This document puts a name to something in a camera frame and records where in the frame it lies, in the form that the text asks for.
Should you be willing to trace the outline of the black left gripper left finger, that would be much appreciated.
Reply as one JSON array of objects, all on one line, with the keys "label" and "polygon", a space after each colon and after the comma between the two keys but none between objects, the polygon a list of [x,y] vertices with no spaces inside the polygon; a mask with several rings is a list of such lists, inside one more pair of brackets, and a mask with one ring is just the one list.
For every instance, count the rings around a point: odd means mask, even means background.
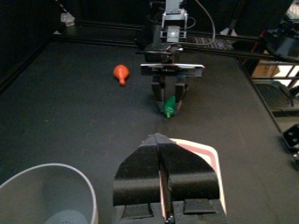
[{"label": "black left gripper left finger", "polygon": [[114,181],[114,219],[161,220],[161,179],[155,136],[121,164]]}]

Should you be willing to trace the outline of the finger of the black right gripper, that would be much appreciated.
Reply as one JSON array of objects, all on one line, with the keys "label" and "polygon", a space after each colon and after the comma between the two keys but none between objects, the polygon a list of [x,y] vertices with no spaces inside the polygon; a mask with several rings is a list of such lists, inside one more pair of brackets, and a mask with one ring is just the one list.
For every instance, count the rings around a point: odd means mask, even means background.
[{"label": "finger of the black right gripper", "polygon": [[165,103],[165,77],[162,75],[155,75],[153,78],[153,91],[154,91],[154,97],[158,103]]},{"label": "finger of the black right gripper", "polygon": [[189,77],[179,76],[175,83],[175,106],[179,108],[183,104],[185,96],[190,89]]}]

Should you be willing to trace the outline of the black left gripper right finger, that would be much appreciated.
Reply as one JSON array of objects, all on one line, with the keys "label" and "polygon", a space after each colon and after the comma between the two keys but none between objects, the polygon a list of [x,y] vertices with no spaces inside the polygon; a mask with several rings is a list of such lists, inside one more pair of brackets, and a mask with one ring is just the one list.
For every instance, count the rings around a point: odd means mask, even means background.
[{"label": "black left gripper right finger", "polygon": [[183,214],[216,214],[212,201],[221,201],[218,152],[205,144],[171,139],[159,133],[155,141],[163,214],[178,215],[178,202]]}]

